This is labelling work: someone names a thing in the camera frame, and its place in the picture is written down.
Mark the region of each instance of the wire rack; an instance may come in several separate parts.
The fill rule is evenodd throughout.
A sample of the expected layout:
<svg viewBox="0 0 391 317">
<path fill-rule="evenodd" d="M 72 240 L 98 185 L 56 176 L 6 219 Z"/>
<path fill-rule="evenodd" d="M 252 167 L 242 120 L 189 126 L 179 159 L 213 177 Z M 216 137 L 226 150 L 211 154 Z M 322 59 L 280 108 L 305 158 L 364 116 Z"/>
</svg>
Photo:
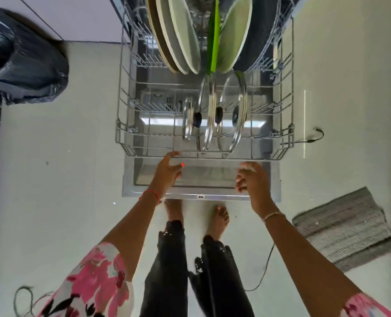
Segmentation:
<svg viewBox="0 0 391 317">
<path fill-rule="evenodd" d="M 232 131 L 216 132 L 211 149 L 204 152 L 194 144 L 204 135 L 203 127 L 191 136 L 190 143 L 183 141 L 183 104 L 188 96 L 197 100 L 204 73 L 184 76 L 169 71 L 150 29 L 144 1 L 124 3 L 116 142 L 126 154 L 161 158 L 169 151 L 179 150 L 187 159 L 282 159 L 294 146 L 293 1 L 290 0 L 285 11 L 279 8 L 270 46 L 265 47 L 253 68 L 245 73 L 247 118 L 240 143 L 232 153 L 219 149 L 221 141 L 231 140 Z M 202 8 L 209 8 L 211 2 L 201 0 Z M 203 59 L 209 12 L 191 5 L 190 11 Z M 218 97 L 232 73 L 217 76 Z M 224 115 L 231 115 L 237 104 L 230 100 L 223 105 Z M 207 109 L 204 105 L 201 112 Z"/>
</svg>

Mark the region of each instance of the dishwasher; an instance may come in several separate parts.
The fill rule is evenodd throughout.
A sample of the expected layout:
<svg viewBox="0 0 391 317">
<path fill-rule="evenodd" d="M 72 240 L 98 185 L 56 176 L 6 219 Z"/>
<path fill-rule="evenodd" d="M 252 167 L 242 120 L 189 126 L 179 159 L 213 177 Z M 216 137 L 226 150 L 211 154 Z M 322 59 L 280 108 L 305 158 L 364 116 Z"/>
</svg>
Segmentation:
<svg viewBox="0 0 391 317">
<path fill-rule="evenodd" d="M 205 8 L 213 2 L 200 1 Z M 241 162 L 255 161 L 269 174 L 272 198 L 280 202 L 279 163 L 295 144 L 296 4 L 278 0 L 270 44 L 248 72 L 212 76 L 172 73 L 150 29 L 145 0 L 123 1 L 115 140 L 125 152 L 124 197 L 140 196 L 161 158 L 180 151 L 171 164 L 184 162 L 185 168 L 168 198 L 249 200 L 235 190 L 235 176 Z M 209 12 L 190 12 L 203 62 Z"/>
</svg>

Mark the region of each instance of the pink floral top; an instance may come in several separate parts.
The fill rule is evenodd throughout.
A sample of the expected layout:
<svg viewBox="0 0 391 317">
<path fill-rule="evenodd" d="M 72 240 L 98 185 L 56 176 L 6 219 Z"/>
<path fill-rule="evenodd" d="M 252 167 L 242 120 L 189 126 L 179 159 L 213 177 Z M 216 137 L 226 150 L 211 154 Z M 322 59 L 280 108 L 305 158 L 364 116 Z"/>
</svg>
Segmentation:
<svg viewBox="0 0 391 317">
<path fill-rule="evenodd" d="M 38 317 L 130 317 L 133 299 L 118 250 L 102 243 L 69 274 Z M 391 317 L 391 312 L 367 295 L 357 294 L 340 317 Z"/>
</svg>

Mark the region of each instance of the foot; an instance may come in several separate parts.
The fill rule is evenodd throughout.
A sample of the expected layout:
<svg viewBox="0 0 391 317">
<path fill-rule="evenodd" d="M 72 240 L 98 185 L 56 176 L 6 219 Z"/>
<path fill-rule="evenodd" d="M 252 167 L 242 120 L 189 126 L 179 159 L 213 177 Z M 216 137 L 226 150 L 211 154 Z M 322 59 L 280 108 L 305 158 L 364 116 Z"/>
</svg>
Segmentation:
<svg viewBox="0 0 391 317">
<path fill-rule="evenodd" d="M 167 220 L 179 220 L 184 225 L 184 216 L 182 215 L 182 200 L 180 199 L 166 199 L 164 201 L 167 212 Z"/>
<path fill-rule="evenodd" d="M 214 240 L 219 241 L 229 224 L 229 214 L 224 205 L 216 205 L 214 208 L 206 236 L 210 235 Z"/>
</svg>

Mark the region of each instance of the black leggings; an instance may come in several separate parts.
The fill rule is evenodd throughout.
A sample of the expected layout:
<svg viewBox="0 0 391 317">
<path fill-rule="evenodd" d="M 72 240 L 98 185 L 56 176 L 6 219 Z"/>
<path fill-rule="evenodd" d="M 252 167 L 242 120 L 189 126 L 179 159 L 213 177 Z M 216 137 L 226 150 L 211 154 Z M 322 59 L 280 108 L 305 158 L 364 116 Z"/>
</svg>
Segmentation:
<svg viewBox="0 0 391 317">
<path fill-rule="evenodd" d="M 201 258 L 195 259 L 196 274 L 188 272 L 184 229 L 176 220 L 159 232 L 157 248 L 145 279 L 141 317 L 187 317 L 188 277 L 207 317 L 254 316 L 228 246 L 205 236 Z"/>
</svg>

